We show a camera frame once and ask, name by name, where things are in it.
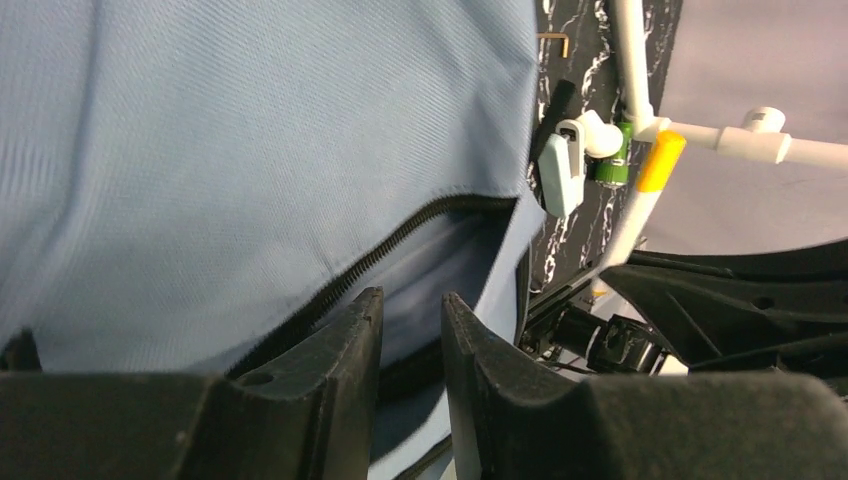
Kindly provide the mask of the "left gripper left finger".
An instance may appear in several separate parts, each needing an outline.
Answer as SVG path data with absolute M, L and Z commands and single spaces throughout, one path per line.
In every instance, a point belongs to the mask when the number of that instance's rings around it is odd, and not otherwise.
M 1 354 L 5 479 L 363 479 L 383 292 L 235 379 L 45 374 L 29 331 Z

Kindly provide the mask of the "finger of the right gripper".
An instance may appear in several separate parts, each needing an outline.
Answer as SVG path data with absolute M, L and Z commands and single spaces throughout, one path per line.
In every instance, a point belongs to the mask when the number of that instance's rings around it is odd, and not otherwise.
M 847 395 L 847 242 L 749 255 L 636 251 L 600 278 L 691 372 L 780 370 Z

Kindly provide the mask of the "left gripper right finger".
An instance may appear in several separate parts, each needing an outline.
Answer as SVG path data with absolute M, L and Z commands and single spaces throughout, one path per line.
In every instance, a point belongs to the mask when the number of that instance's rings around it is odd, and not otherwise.
M 843 479 L 847 408 L 811 376 L 597 375 L 571 381 L 456 294 L 441 341 L 460 479 Z

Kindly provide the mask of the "blue student backpack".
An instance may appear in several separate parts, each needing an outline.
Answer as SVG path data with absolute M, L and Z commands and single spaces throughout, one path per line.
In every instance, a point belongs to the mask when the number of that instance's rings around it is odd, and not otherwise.
M 438 478 L 456 293 L 511 338 L 531 1 L 5 1 L 1 354 L 235 380 L 383 292 L 363 479 Z

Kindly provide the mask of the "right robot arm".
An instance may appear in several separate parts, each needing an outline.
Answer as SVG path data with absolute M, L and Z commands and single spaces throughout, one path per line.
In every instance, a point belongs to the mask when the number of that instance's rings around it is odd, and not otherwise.
M 589 373 L 782 371 L 847 393 L 847 244 L 749 255 L 637 251 L 607 279 L 638 312 L 601 318 L 578 305 L 579 277 L 534 300 L 519 347 Z

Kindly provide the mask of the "green white pipe fitting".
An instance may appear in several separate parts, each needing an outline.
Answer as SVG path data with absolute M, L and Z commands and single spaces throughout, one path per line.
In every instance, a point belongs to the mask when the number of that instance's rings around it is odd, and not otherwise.
M 608 189 L 629 181 L 629 151 L 633 125 L 628 121 L 606 123 L 594 111 L 582 113 L 577 121 L 585 131 L 585 153 L 592 160 L 591 178 Z

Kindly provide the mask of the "small brown stick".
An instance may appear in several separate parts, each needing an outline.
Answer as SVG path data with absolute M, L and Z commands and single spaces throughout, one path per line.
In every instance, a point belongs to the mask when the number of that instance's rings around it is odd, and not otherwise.
M 570 55 L 570 36 L 562 32 L 540 32 L 536 35 L 540 41 L 540 50 L 545 58 L 552 55 L 553 48 L 559 47 L 559 57 L 567 59 Z

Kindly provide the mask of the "white pvc pipe frame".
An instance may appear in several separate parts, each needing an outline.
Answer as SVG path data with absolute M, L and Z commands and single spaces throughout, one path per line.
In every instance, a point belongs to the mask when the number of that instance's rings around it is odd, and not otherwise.
M 645 6 L 612 3 L 627 116 L 639 140 L 765 164 L 847 166 L 847 5 L 686 1 L 660 106 L 648 97 Z

